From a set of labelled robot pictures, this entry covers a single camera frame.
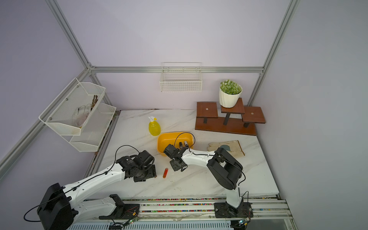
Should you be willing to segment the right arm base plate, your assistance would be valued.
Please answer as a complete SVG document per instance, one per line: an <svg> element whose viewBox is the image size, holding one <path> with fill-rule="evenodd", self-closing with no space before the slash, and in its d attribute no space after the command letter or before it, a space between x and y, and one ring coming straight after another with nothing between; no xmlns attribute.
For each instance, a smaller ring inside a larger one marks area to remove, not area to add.
<svg viewBox="0 0 368 230"><path fill-rule="evenodd" d="M251 203L241 202L237 208L226 202L214 203L216 218L253 218Z"/></svg>

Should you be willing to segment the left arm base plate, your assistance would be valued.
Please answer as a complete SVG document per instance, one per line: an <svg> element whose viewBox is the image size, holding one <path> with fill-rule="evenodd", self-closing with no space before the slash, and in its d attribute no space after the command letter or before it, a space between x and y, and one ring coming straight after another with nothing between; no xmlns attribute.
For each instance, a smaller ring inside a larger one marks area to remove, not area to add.
<svg viewBox="0 0 368 230"><path fill-rule="evenodd" d="M131 220L138 216L140 210L139 204L125 204L123 206L117 206L112 214L100 216L99 219L109 220Z"/></svg>

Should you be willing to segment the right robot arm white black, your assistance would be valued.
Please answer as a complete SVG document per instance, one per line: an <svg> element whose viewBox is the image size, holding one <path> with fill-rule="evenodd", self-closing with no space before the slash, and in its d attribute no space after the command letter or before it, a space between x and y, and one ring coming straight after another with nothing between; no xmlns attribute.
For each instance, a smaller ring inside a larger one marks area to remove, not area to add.
<svg viewBox="0 0 368 230"><path fill-rule="evenodd" d="M243 166L224 148L199 151L190 147L178 149L169 144L164 154L171 159L170 165L175 172L184 171L190 165L209 169L216 181L225 188L226 203L233 208L241 206L239 179L244 175Z"/></svg>

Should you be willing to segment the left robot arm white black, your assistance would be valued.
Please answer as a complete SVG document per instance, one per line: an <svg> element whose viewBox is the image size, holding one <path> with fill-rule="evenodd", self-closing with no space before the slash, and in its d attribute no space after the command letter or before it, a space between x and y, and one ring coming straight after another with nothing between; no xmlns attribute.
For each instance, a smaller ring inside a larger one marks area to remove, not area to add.
<svg viewBox="0 0 368 230"><path fill-rule="evenodd" d="M125 204L119 195L90 200L90 196L102 189L132 178L144 182L156 177L154 157L146 150L137 155L123 156L98 173L72 184L51 185L42 201L35 207L39 222L45 230L66 230L71 225L92 219L125 220L130 224L139 213L138 204Z"/></svg>

